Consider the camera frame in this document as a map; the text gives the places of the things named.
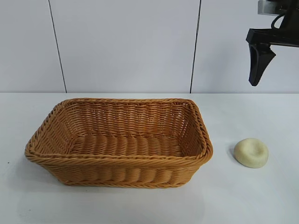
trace round soap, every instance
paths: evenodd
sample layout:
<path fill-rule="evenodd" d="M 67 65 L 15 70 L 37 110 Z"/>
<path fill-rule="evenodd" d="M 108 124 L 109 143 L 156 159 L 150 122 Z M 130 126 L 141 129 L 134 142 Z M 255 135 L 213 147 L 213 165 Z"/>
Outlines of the round soap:
<path fill-rule="evenodd" d="M 267 146 L 259 139 L 244 139 L 238 142 L 234 149 L 235 159 L 250 168 L 263 167 L 269 156 Z"/>

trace white table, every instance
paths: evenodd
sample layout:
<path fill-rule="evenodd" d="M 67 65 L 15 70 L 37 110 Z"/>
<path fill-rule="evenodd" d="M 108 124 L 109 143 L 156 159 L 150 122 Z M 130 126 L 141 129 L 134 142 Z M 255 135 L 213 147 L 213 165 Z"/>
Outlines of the white table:
<path fill-rule="evenodd" d="M 190 98 L 214 155 L 176 189 L 69 187 L 27 161 L 24 147 L 67 98 Z M 298 224 L 299 95 L 0 94 L 0 220 L 12 224 Z M 232 157 L 257 137 L 270 150 L 260 169 Z"/>

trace rectangular basket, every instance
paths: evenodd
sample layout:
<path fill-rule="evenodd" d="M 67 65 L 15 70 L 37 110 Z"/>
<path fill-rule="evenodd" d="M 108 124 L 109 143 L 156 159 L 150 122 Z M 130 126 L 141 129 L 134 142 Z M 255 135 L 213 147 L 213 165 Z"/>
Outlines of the rectangular basket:
<path fill-rule="evenodd" d="M 212 154 L 188 99 L 65 100 L 25 150 L 64 184 L 134 188 L 181 186 Z"/>

